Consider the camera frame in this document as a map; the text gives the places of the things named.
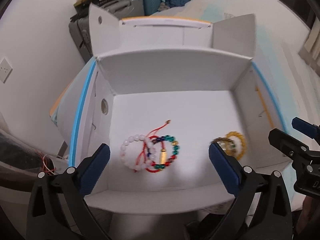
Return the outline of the person's right hand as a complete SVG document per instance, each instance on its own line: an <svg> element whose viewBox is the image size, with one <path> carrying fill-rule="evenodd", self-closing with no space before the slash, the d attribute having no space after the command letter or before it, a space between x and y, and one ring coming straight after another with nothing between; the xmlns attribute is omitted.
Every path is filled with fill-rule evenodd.
<svg viewBox="0 0 320 240"><path fill-rule="evenodd" d="M305 197L303 201L302 211L296 225L296 232L298 234L300 234L307 226L308 222L310 222L316 212L317 207L319 207L319 199L315 199L309 196Z"/></svg>

